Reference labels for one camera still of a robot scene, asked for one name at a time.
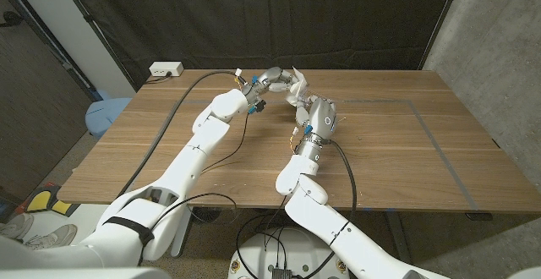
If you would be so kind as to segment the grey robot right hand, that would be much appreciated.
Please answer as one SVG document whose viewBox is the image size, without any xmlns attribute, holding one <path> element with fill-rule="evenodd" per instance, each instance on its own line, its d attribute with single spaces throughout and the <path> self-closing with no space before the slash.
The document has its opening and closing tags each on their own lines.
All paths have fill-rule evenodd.
<svg viewBox="0 0 541 279">
<path fill-rule="evenodd" d="M 309 109 L 308 118 L 303 123 L 303 137 L 294 153 L 317 162 L 320 152 L 334 133 L 336 125 L 336 105 L 333 101 L 315 97 Z"/>
</svg>

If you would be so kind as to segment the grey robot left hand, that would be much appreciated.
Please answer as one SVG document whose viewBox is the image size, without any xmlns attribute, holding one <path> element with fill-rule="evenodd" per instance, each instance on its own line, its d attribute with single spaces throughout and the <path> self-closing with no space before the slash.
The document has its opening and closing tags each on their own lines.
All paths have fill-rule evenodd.
<svg viewBox="0 0 541 279">
<path fill-rule="evenodd" d="M 286 101 L 294 107 L 308 105 L 305 96 L 308 82 L 300 71 L 293 69 L 293 74 L 280 67 L 267 69 L 260 76 L 254 76 L 250 81 L 237 77 L 241 91 L 244 93 L 249 109 L 248 113 L 262 112 L 266 102 L 261 97 L 267 92 L 286 92 Z"/>
</svg>

